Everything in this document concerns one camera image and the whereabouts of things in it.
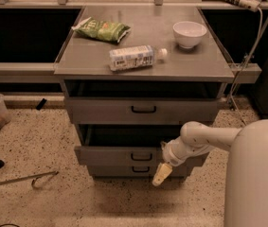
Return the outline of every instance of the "white bowl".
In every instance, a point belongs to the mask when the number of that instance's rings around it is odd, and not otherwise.
[[[175,41],[185,49],[190,49],[199,44],[206,33],[205,26],[191,21],[178,22],[173,26]]]

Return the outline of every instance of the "cabinet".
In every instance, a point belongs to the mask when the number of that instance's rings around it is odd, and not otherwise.
[[[78,161],[95,177],[153,176],[162,162],[160,142],[178,137],[188,121],[214,121],[233,74],[210,34],[190,51],[174,42],[173,24],[203,21],[196,8],[87,6],[81,19],[88,16],[125,23],[132,32],[119,45],[74,34],[56,65],[65,107],[80,138]],[[140,44],[166,47],[169,57],[151,67],[110,71],[111,49]],[[188,176],[205,158],[188,159],[171,176]]]

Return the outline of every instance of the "concrete floor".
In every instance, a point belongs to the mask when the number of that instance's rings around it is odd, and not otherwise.
[[[259,119],[246,98],[237,101],[247,123]],[[214,149],[185,181],[168,179],[159,187],[152,179],[93,179],[77,162],[73,147],[80,143],[65,109],[50,100],[40,111],[33,104],[9,107],[11,121],[0,130],[0,159],[6,163],[0,181],[59,174],[34,187],[31,180],[1,185],[0,225],[223,226],[226,152]],[[239,128],[242,122],[223,104],[213,126]]]

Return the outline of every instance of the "countertop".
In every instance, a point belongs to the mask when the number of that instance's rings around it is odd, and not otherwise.
[[[194,21],[206,26],[199,10],[193,6],[155,5],[88,5],[81,20],[120,22],[132,28],[119,44],[82,38],[74,32],[55,65],[55,75],[84,75],[108,79],[158,79],[231,82],[233,73],[208,31],[201,43],[184,50],[174,41],[172,26],[179,21]],[[121,47],[149,44],[167,48],[165,62],[152,67],[114,73],[109,68],[109,51]]]

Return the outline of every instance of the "white bottle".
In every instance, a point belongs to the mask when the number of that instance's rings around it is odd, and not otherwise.
[[[165,48],[156,49],[150,45],[140,45],[130,48],[114,49],[109,52],[112,71],[132,69],[153,65],[157,60],[167,57]]]

